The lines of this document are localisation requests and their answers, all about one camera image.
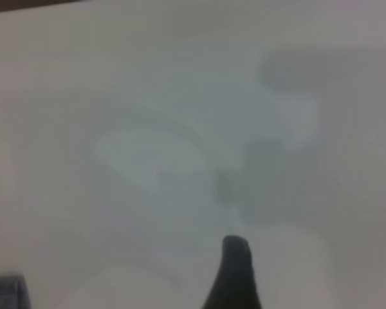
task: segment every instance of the black tip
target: black tip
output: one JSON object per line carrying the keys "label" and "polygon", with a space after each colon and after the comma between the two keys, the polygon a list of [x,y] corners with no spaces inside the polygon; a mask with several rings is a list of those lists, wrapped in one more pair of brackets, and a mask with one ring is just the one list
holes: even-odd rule
{"label": "black tip", "polygon": [[219,272],[203,309],[261,308],[250,246],[240,236],[226,236]]}

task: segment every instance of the white surface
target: white surface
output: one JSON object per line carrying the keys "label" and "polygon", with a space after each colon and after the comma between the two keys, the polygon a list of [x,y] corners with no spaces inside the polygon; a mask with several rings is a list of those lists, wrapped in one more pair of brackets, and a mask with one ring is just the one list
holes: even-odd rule
{"label": "white surface", "polygon": [[[250,226],[215,198],[215,172],[239,173],[249,143],[296,151],[322,138],[316,97],[260,82],[268,54],[386,46],[386,1],[348,1],[352,14],[342,2],[274,18],[217,0],[176,10],[190,19],[170,0],[0,14],[0,272],[25,274],[34,308],[200,308],[234,230],[265,308],[386,308],[383,142],[357,169],[378,173],[356,192],[376,198],[342,211],[336,243],[298,221]],[[317,190],[315,205],[339,194]]]}

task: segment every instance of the dark object in corner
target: dark object in corner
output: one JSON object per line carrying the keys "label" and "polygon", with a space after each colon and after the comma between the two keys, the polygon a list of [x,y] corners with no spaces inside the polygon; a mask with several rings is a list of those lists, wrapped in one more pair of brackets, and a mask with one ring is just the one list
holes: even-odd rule
{"label": "dark object in corner", "polygon": [[219,272],[203,309],[261,309],[248,242],[226,236]]}
{"label": "dark object in corner", "polygon": [[77,2],[79,0],[0,0],[0,12],[36,8],[39,6],[59,5],[61,3]]}
{"label": "dark object in corner", "polygon": [[23,276],[0,277],[0,309],[30,309]]}

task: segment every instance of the black pointed object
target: black pointed object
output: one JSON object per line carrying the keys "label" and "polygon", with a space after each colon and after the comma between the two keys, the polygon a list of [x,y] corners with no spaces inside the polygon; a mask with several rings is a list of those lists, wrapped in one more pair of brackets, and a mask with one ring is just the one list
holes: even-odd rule
{"label": "black pointed object", "polygon": [[23,276],[0,277],[0,309],[30,309]]}
{"label": "black pointed object", "polygon": [[252,253],[240,236],[226,236],[219,272],[203,309],[261,309]]}

